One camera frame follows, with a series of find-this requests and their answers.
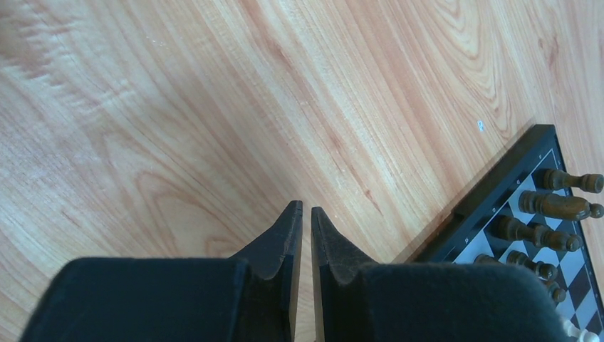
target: white chess piece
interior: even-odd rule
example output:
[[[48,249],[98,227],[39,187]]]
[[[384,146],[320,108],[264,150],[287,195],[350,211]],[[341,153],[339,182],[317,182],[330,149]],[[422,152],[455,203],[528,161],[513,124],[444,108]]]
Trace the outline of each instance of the white chess piece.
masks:
[[[573,322],[562,318],[562,329],[569,337],[576,337],[577,342],[600,342],[598,335],[587,330],[579,330]]]

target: checkered pattern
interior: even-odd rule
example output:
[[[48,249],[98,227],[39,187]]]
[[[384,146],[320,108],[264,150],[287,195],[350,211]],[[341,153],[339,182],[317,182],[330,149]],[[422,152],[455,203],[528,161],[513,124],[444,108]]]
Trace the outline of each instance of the checkered pattern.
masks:
[[[539,165],[537,170],[557,168],[555,157],[552,151],[547,154]],[[487,254],[499,261],[505,263],[506,258],[511,251],[520,251],[534,260],[543,261],[558,267],[558,278],[556,281],[560,287],[566,290],[566,300],[557,305],[556,310],[560,315],[570,319],[580,329],[588,329],[593,333],[599,334],[604,341],[604,331],[602,319],[598,312],[599,298],[594,294],[590,279],[594,277],[593,270],[585,265],[585,259],[589,258],[585,247],[576,252],[557,252],[549,248],[537,249],[530,242],[515,241],[507,242],[490,235],[490,229],[498,222],[497,218],[513,216],[529,226],[534,224],[545,224],[551,229],[578,234],[578,226],[575,222],[552,219],[543,215],[527,214],[521,212],[518,208],[520,194],[523,191],[531,190],[537,192],[551,192],[543,190],[536,186],[533,172],[514,190],[512,195],[505,201],[502,207],[496,209],[492,218],[485,224],[480,232],[473,238],[467,246],[454,258],[456,264],[471,264],[479,254]],[[555,191],[559,195],[568,195],[565,190]]]

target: wooden surface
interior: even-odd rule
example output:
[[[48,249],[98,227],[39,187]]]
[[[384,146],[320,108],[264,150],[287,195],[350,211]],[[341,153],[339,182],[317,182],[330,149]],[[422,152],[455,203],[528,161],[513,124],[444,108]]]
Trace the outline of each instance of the wooden surface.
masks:
[[[404,261],[533,123],[604,171],[603,29],[602,1],[0,2],[0,338],[71,259],[227,257],[300,199],[313,341],[312,206]]]

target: wooden table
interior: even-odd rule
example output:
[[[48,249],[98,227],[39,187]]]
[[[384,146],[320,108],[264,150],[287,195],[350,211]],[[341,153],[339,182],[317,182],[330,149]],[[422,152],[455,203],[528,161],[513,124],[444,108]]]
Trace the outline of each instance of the wooden table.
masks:
[[[602,1],[219,2],[0,4],[1,339],[71,259],[227,257],[300,199],[313,341],[312,206],[402,261],[534,123],[604,172]]]

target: chess piece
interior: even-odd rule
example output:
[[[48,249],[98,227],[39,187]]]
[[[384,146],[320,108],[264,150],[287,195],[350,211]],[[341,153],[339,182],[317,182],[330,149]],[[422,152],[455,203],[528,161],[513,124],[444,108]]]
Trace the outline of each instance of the chess piece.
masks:
[[[553,301],[555,301],[556,303],[562,303],[564,299],[566,299],[566,291],[564,291],[564,289],[562,289],[560,287],[560,284],[558,284],[556,281],[542,280],[541,282],[543,282],[543,285],[546,286],[548,294],[553,299]]]
[[[506,261],[508,264],[524,266],[545,280],[555,279],[558,276],[558,269],[554,265],[546,264],[543,261],[534,262],[528,257],[523,252],[511,251]]]
[[[560,190],[565,187],[578,187],[585,192],[599,194],[604,189],[604,175],[587,174],[571,176],[562,170],[547,170],[543,176],[543,188]]]
[[[600,337],[587,329],[580,330],[573,322],[566,318],[562,318],[562,330],[568,337],[577,338],[577,342],[600,342]]]
[[[542,224],[529,227],[515,217],[502,218],[491,233],[500,239],[524,240],[537,248],[549,247],[556,251],[574,252],[583,246],[583,240],[577,234],[557,232]]]
[[[500,264],[501,262],[499,262],[497,259],[495,259],[494,257],[492,257],[490,255],[478,254],[476,259],[474,260],[474,263],[475,264]]]
[[[529,214],[542,214],[571,221],[604,216],[604,207],[601,204],[591,204],[581,197],[540,194],[534,191],[522,192],[518,207],[522,212]]]

